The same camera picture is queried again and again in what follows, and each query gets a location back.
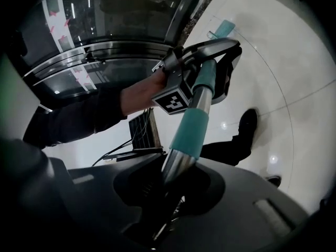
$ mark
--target black pants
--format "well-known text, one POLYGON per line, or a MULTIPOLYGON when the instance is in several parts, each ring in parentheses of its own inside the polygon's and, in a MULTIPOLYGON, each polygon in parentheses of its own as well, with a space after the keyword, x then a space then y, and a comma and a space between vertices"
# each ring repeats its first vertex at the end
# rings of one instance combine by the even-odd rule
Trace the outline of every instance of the black pants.
POLYGON ((251 154, 251 141, 236 135, 230 142, 204 145, 201 157, 236 166, 251 154))

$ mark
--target white tile floor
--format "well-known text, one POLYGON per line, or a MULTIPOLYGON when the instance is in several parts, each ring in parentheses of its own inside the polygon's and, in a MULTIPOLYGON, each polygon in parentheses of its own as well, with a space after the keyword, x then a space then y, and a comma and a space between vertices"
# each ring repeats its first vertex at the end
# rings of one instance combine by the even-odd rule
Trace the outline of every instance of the white tile floor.
MULTIPOLYGON (((281 175, 280 189, 311 213, 336 171, 336 65, 323 29, 299 0, 213 0, 185 46, 208 40, 225 19, 243 54, 228 97, 211 107, 205 143, 230 141, 244 111, 258 108, 252 154, 238 166, 281 175)), ((182 115, 154 112, 167 149, 182 115)))

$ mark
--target black shoe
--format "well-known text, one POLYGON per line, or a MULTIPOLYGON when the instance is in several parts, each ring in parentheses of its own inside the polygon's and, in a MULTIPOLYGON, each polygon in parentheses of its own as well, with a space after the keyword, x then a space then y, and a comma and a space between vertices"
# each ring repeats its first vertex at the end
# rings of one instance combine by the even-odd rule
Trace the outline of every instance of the black shoe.
POLYGON ((251 148, 254 132, 258 125, 258 113, 255 109, 247 110, 241 117, 239 122, 239 140, 247 147, 251 148))
POLYGON ((269 183, 272 183, 275 187, 279 187, 280 184, 281 184, 281 177, 278 176, 278 175, 273 175, 273 176, 267 177, 266 180, 269 183))

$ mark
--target hand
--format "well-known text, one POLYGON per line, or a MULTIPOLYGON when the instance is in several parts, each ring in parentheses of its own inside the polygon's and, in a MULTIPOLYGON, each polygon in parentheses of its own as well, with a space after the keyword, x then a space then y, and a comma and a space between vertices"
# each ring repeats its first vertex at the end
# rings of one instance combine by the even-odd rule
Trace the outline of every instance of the hand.
POLYGON ((162 69, 150 77, 123 89, 120 106, 124 116, 155 106, 152 97, 166 86, 166 75, 162 69))

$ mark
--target person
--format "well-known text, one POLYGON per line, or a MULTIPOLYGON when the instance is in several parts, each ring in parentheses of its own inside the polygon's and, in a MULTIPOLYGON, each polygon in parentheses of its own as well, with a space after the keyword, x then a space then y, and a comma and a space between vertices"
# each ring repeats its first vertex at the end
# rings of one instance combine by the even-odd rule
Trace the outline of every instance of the person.
MULTIPOLYGON (((166 85, 162 70, 148 78, 122 89, 103 87, 99 94, 82 102, 76 102, 51 113, 35 113, 23 140, 40 149, 60 143, 68 143, 104 131, 127 115, 155 106, 153 95, 166 85)), ((239 134, 232 141, 204 145, 201 157, 236 166, 251 154, 258 114, 247 110, 239 122, 239 134)), ((281 178, 268 179, 276 186, 281 178)))

